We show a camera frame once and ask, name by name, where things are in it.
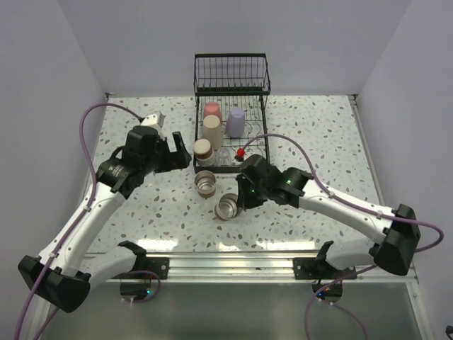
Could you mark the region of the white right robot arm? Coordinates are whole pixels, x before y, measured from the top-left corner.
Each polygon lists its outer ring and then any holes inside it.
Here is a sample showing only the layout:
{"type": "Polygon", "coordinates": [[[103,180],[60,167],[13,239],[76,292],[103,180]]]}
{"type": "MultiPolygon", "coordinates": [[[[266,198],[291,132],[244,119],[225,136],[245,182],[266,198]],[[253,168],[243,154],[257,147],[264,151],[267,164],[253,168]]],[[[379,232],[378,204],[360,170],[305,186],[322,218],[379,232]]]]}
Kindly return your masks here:
{"type": "Polygon", "coordinates": [[[413,208],[373,205],[327,188],[301,169],[280,171],[258,154],[247,158],[239,171],[238,207],[253,209],[271,200],[324,215],[362,235],[349,242],[323,244],[315,261],[321,277],[331,278],[339,270],[372,264],[396,276],[408,273],[420,241],[413,208]]]}

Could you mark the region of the pink plastic cup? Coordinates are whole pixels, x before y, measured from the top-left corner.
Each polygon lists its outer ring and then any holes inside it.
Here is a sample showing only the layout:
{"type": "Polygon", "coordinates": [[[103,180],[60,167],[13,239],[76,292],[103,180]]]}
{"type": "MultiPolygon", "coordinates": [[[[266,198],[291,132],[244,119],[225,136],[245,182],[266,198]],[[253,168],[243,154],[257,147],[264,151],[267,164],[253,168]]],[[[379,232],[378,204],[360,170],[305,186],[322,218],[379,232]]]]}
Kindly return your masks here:
{"type": "Polygon", "coordinates": [[[210,101],[205,104],[203,115],[206,118],[209,115],[213,115],[219,118],[222,121],[222,112],[218,103],[210,101]]]}

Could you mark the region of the steel cup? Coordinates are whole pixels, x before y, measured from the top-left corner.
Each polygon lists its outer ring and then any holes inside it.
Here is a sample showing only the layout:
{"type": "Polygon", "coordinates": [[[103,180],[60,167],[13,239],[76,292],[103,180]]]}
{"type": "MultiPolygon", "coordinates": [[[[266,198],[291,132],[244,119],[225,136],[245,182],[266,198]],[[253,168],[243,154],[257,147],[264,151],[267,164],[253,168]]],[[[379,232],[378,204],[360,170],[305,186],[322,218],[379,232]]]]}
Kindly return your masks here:
{"type": "Polygon", "coordinates": [[[242,208],[237,203],[238,196],[234,193],[223,195],[214,207],[214,213],[221,221],[229,221],[238,217],[242,208]]]}
{"type": "Polygon", "coordinates": [[[216,191],[216,177],[211,171],[199,171],[195,175],[195,187],[199,196],[210,198],[216,191]]]}
{"type": "Polygon", "coordinates": [[[215,163],[215,153],[209,140],[196,140],[193,145],[193,151],[195,160],[200,166],[212,166],[215,163]]]}

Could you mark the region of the beige plastic cup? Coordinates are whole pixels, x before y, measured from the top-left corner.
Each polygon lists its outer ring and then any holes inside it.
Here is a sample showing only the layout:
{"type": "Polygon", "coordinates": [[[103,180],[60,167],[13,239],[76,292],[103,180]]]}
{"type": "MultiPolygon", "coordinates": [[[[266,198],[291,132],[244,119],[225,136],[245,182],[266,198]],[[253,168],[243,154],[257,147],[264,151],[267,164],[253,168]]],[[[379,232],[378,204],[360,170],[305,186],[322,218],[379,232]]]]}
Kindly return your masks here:
{"type": "Polygon", "coordinates": [[[202,122],[202,136],[208,140],[214,150],[223,146],[222,124],[215,115],[207,115],[202,122]]]}

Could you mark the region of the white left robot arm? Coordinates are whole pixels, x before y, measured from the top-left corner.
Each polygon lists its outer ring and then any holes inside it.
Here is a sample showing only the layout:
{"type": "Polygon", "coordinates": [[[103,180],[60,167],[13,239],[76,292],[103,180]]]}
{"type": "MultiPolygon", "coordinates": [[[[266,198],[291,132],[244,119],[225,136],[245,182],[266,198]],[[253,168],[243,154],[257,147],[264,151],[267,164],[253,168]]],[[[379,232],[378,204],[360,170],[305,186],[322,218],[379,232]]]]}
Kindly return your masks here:
{"type": "Polygon", "coordinates": [[[130,241],[120,242],[88,263],[82,261],[105,223],[148,174],[190,165],[181,133],[172,135],[174,152],[152,127],[138,125],[128,132],[125,145],[117,149],[121,156],[111,156],[99,166],[94,185],[63,230],[38,256],[24,256],[19,262],[18,270],[32,294],[70,313],[81,306],[90,290],[109,279],[145,274],[146,251],[130,241]]]}

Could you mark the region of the clear glass cup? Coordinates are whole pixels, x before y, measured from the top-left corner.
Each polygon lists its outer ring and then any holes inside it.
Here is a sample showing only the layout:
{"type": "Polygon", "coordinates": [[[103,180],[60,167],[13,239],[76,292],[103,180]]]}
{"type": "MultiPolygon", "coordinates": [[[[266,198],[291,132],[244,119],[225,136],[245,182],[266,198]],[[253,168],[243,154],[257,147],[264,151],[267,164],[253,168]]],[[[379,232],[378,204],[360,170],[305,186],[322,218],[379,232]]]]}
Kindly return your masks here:
{"type": "Polygon", "coordinates": [[[216,153],[217,166],[219,167],[231,166],[233,162],[232,159],[233,157],[231,156],[229,148],[221,147],[220,149],[217,150],[216,153]]]}

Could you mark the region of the lilac plastic cup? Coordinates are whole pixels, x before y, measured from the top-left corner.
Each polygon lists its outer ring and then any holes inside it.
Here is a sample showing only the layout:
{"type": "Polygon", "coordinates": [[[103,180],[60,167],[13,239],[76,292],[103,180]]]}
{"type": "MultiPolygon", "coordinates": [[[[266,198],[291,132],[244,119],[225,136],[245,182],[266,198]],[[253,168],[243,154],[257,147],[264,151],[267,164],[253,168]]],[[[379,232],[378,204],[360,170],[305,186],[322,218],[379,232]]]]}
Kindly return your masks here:
{"type": "Polygon", "coordinates": [[[231,138],[240,138],[245,130],[245,111],[242,108],[235,107],[231,110],[227,122],[226,133],[231,138]]]}

